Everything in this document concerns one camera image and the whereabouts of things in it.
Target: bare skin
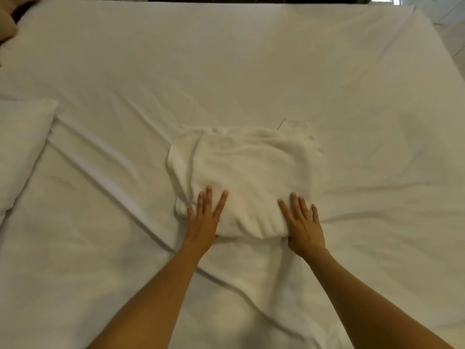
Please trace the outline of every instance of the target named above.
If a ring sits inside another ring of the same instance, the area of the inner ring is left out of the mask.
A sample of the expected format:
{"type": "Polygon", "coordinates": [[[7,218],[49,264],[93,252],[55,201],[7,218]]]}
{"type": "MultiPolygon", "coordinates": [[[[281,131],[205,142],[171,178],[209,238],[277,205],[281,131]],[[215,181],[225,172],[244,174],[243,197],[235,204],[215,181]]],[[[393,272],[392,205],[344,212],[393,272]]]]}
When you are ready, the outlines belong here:
{"type": "Polygon", "coordinates": [[[355,349],[452,349],[405,312],[362,283],[326,249],[315,205],[291,194],[292,211],[280,199],[289,248],[302,257],[334,306],[355,349]]]}
{"type": "Polygon", "coordinates": [[[180,250],[113,317],[88,349],[166,349],[197,264],[216,239],[225,206],[224,191],[212,212],[212,187],[199,194],[197,215],[188,209],[189,225],[180,250]]]}

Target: finger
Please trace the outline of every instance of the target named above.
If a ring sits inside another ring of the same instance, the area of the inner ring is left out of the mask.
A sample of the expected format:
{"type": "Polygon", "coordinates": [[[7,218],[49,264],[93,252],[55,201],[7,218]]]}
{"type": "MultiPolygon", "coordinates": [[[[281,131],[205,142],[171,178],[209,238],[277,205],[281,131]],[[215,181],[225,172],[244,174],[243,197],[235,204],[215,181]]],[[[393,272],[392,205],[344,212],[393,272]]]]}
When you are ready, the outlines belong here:
{"type": "Polygon", "coordinates": [[[204,201],[204,192],[200,191],[199,198],[197,199],[197,215],[203,214],[203,201],[204,201]]]}
{"type": "Polygon", "coordinates": [[[204,205],[204,213],[210,213],[212,211],[212,187],[208,185],[206,187],[206,198],[204,205]]]}
{"type": "Polygon", "coordinates": [[[295,192],[291,193],[291,204],[292,204],[296,218],[304,219],[304,215],[302,214],[302,211],[300,210],[299,200],[297,199],[297,195],[295,194],[295,192]]]}
{"type": "Polygon", "coordinates": [[[302,211],[302,214],[304,215],[305,219],[310,220],[310,211],[308,210],[307,204],[305,203],[305,199],[302,196],[299,196],[299,205],[300,205],[300,210],[302,211]]]}
{"type": "Polygon", "coordinates": [[[315,224],[319,224],[318,210],[316,205],[311,205],[311,218],[315,224]]]}
{"type": "Polygon", "coordinates": [[[192,210],[191,207],[187,208],[187,217],[189,218],[189,220],[194,219],[194,211],[192,210]]]}
{"type": "Polygon", "coordinates": [[[215,208],[215,212],[213,213],[216,219],[219,219],[219,217],[221,216],[221,212],[223,211],[223,208],[225,207],[227,199],[228,199],[228,190],[224,190],[223,194],[221,195],[221,198],[219,199],[218,205],[215,208]]]}
{"type": "Polygon", "coordinates": [[[289,208],[286,206],[286,204],[284,203],[282,199],[278,199],[278,205],[279,205],[279,208],[281,209],[284,219],[286,219],[286,222],[292,223],[294,221],[294,216],[292,215],[291,211],[289,210],[289,208]]]}

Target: person's left arm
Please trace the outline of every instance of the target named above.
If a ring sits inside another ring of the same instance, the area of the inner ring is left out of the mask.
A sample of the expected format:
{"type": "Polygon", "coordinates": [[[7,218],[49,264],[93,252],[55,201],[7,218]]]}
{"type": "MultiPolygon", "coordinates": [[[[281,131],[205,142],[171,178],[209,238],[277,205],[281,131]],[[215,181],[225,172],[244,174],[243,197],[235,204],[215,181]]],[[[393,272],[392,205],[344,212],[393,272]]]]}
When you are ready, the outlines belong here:
{"type": "Polygon", "coordinates": [[[216,239],[227,191],[212,212],[212,187],[201,192],[197,215],[188,208],[189,225],[182,247],[113,317],[88,349],[165,349],[197,264],[216,239]]]}

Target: folded shirt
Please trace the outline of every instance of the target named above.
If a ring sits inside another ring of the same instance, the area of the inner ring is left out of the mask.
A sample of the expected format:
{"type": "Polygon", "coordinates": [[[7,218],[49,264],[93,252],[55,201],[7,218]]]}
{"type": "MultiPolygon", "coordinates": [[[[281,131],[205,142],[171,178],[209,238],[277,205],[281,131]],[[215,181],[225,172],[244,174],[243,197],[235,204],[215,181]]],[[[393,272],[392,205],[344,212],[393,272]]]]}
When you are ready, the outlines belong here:
{"type": "Polygon", "coordinates": [[[262,127],[189,128],[168,154],[176,211],[196,209],[197,196],[213,188],[213,208],[229,190],[217,234],[268,239],[288,235],[277,200],[292,191],[309,203],[321,177],[323,151],[308,123],[285,120],[278,130],[262,127]]]}

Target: person's right arm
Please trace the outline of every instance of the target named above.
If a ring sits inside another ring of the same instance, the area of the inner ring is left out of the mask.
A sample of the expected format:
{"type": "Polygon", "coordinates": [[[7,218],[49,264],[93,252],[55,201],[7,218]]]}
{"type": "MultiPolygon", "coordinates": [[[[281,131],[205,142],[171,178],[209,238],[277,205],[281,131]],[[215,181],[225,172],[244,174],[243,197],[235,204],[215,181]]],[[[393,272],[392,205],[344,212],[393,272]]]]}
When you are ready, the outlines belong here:
{"type": "Polygon", "coordinates": [[[294,213],[278,201],[290,229],[288,246],[310,266],[355,349],[453,349],[342,267],[326,249],[316,206],[310,211],[294,193],[291,201],[294,213]]]}

